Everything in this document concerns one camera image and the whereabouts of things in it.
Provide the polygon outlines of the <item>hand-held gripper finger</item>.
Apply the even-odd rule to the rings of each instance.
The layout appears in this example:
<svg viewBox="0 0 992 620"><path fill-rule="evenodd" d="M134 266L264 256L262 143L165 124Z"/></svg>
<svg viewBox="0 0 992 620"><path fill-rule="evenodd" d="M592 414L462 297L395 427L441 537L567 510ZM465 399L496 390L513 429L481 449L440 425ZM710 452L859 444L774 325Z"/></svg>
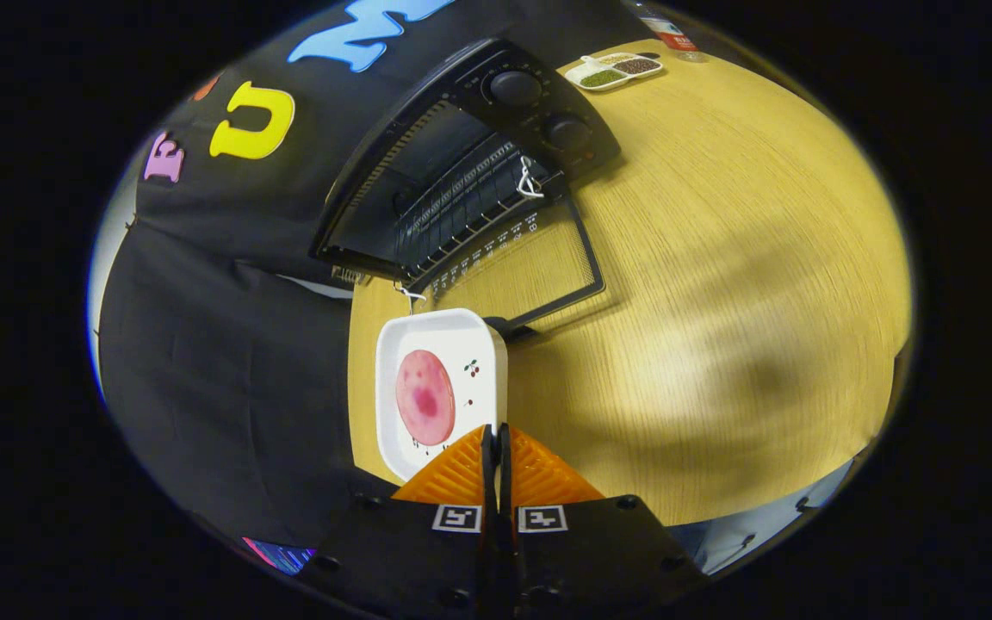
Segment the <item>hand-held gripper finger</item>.
<svg viewBox="0 0 992 620"><path fill-rule="evenodd" d="M458 446L480 497L358 495L302 570L302 585L359 619L481 619L497 557L497 462L483 425Z"/></svg>
<svg viewBox="0 0 992 620"><path fill-rule="evenodd" d="M499 431L499 602L508 619L661 619L711 585L636 494L607 497L528 433Z"/></svg>

